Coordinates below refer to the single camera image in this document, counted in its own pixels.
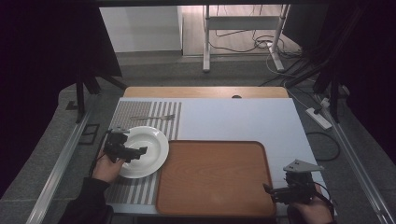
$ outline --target gray striped mat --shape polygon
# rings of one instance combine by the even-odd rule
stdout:
[[[165,134],[168,140],[176,140],[180,118],[181,102],[134,102],[119,101],[111,129],[130,129],[137,126],[151,126]],[[162,116],[175,114],[173,120],[141,119],[129,120],[137,116]],[[107,203],[155,204],[159,171],[142,178],[129,179],[119,176],[105,192]]]

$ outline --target aluminum rail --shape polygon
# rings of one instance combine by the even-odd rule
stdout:
[[[87,111],[82,117],[81,122],[76,125],[73,132],[67,139],[66,144],[64,145],[64,148],[62,149],[61,154],[59,155],[59,158],[49,175],[47,183],[41,191],[40,196],[35,203],[35,207],[33,208],[32,213],[30,214],[26,223],[41,223],[44,219],[44,216],[47,214],[48,208],[50,207],[50,201],[52,200],[52,197],[58,188],[62,176],[64,176],[64,171],[66,170],[67,164],[69,163],[76,149],[78,139],[81,137],[84,127],[92,114],[97,97],[97,95],[91,95],[87,99]]]
[[[384,198],[381,196],[381,193],[379,192],[378,188],[375,186],[374,182],[368,175],[363,164],[361,164],[361,161],[359,160],[359,157],[356,154],[355,149],[347,139],[347,135],[344,133],[343,128],[339,123],[336,123],[334,121],[332,115],[327,109],[323,109],[322,111],[325,118],[329,120],[330,123],[332,124],[333,129],[336,132],[337,137],[340,141],[341,149],[343,149],[346,159],[348,160],[353,172],[355,173],[355,176],[360,182],[361,188],[366,194],[366,197],[369,200],[370,204],[372,205],[375,214],[378,216],[380,222],[384,224],[394,224],[395,219],[393,215],[390,213],[388,206],[384,201]]]

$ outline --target person's hand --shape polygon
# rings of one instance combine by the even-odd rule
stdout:
[[[92,178],[112,183],[120,173],[121,166],[125,163],[125,160],[118,160],[113,163],[110,158],[101,151],[96,162],[96,166],[93,169]]]
[[[320,193],[320,186],[316,185],[316,188]],[[325,224],[332,222],[332,214],[330,213],[329,207],[318,197],[314,197],[309,204],[291,203],[290,205],[300,211],[308,224]]]

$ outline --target wooden tray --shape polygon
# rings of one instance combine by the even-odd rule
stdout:
[[[166,215],[273,217],[276,206],[259,142],[170,141],[157,193]]]

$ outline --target wooden table edge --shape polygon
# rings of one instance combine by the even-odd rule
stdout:
[[[123,97],[148,98],[289,98],[283,87],[128,87]]]

